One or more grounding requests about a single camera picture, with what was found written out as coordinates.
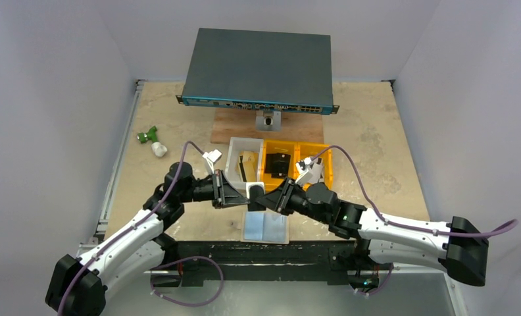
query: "robotic arm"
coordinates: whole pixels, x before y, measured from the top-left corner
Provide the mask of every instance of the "robotic arm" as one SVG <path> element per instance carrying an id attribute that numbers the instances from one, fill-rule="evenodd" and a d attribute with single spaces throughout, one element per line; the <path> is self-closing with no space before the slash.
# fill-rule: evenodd
<path id="1" fill-rule="evenodd" d="M 294 179 L 286 178 L 267 194 L 262 186 L 251 185 L 247 186 L 250 197 L 247 199 L 228 182 L 222 171 L 214 170 L 219 151 L 204 153 L 203 157 L 207 160 L 209 176 L 197 179 L 190 164 L 173 164 L 164 183 L 156 187 L 129 223 L 91 251 L 77 258 L 70 255 L 61 258 L 55 266 L 45 302 L 56 311 L 63 303 L 63 315 L 99 315 L 106 302 L 134 277 L 181 259 L 178 243 L 164 231 L 184 214 L 184 203 L 194 201 L 212 201 L 217 209 L 249 204 L 250 211 L 268 208 L 282 215 L 298 212 L 327 224 L 336 236 L 356 239 L 355 246 L 331 258 L 358 271 L 392 262 L 408 263 L 445 271 L 453 279 L 469 285 L 485 284 L 489 245 L 486 238 L 442 236 L 391 226 L 371 209 L 339 199 L 324 183 L 313 184 L 304 191 Z M 165 196 L 169 187 L 172 190 Z M 461 217 L 453 217 L 450 223 L 386 217 L 433 231 L 479 232 Z M 107 245 L 106 251 L 101 249 L 104 245 Z"/>

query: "brown wooden plank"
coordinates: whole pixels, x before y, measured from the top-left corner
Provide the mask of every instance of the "brown wooden plank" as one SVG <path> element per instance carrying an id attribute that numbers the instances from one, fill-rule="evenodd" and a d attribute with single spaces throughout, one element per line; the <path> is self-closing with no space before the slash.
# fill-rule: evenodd
<path id="1" fill-rule="evenodd" d="M 210 141 L 229 144 L 231 137 L 324 143 L 322 115 L 282 113 L 282 130 L 265 132 L 255 128 L 257 114 L 251 110 L 216 109 Z"/>

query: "white bin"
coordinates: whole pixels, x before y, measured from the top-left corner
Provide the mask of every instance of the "white bin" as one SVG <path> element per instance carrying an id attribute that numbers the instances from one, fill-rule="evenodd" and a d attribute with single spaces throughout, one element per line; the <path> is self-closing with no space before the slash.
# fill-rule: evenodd
<path id="1" fill-rule="evenodd" d="M 236 172 L 237 160 L 239 153 L 242 151 L 254 151 L 259 153 L 259 161 L 257 164 L 257 181 L 261 179 L 261 163 L 262 163 L 262 147 L 264 140 L 258 138 L 230 138 L 230 150 L 228 151 L 228 158 L 226 162 L 226 177 L 238 190 L 245 190 L 245 182 L 241 181 L 239 174 Z"/>

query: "green toy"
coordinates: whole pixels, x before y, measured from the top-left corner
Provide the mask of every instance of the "green toy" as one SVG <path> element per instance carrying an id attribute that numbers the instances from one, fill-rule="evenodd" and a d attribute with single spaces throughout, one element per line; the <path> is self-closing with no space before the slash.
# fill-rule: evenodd
<path id="1" fill-rule="evenodd" d="M 155 143 L 155 142 L 158 141 L 158 136 L 156 136 L 156 131 L 157 130 L 158 130 L 158 128 L 156 128 L 156 126 L 152 126 L 152 127 L 150 127 L 148 132 L 146 132 L 146 133 L 138 133 L 137 134 L 137 140 L 141 144 L 144 144 L 145 142 L 148 142 L 149 140 L 151 140 L 153 143 Z"/>

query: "gray floor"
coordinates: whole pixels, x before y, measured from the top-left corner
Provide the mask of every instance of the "gray floor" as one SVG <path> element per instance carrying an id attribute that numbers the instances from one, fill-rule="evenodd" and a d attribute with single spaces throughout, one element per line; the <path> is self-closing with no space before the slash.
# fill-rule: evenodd
<path id="1" fill-rule="evenodd" d="M 163 291 L 171 298 L 200 302 L 209 298 L 218 282 L 202 288 Z M 120 315 L 394 315 L 454 316 L 441 273 L 398 274 L 387 288 L 366 300 L 351 294 L 348 286 L 322 282 L 226 282 L 220 297 L 203 307 L 182 307 L 150 295 L 148 277 L 138 278 L 107 303 L 104 316 Z"/>

